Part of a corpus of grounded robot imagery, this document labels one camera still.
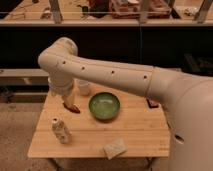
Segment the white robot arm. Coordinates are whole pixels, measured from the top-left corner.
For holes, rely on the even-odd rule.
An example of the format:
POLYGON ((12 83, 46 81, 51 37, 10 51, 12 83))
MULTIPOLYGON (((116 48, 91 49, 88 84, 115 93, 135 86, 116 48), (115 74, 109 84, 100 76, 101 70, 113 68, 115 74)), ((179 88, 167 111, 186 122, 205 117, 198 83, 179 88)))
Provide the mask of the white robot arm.
POLYGON ((168 171, 213 171, 213 77, 82 58, 66 37, 41 52, 38 64, 62 96, 79 78, 160 103, 170 131, 168 171))

